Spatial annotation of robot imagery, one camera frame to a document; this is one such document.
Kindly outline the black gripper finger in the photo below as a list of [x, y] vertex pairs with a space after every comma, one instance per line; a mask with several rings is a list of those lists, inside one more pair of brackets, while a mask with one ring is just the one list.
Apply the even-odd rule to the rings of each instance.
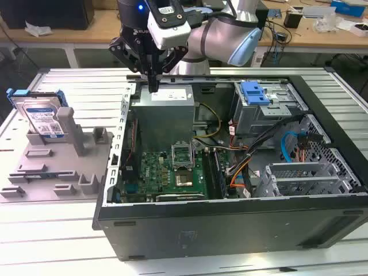
[[116, 37], [110, 42], [109, 51], [132, 72], [139, 72], [142, 75], [148, 83], [150, 93], [155, 91], [155, 75], [149, 54], [145, 51], [143, 38], [133, 38], [131, 45], [128, 45], [123, 37]]
[[187, 52], [187, 46], [176, 46], [172, 50], [154, 50], [154, 93], [158, 91], [162, 74], [170, 72]]

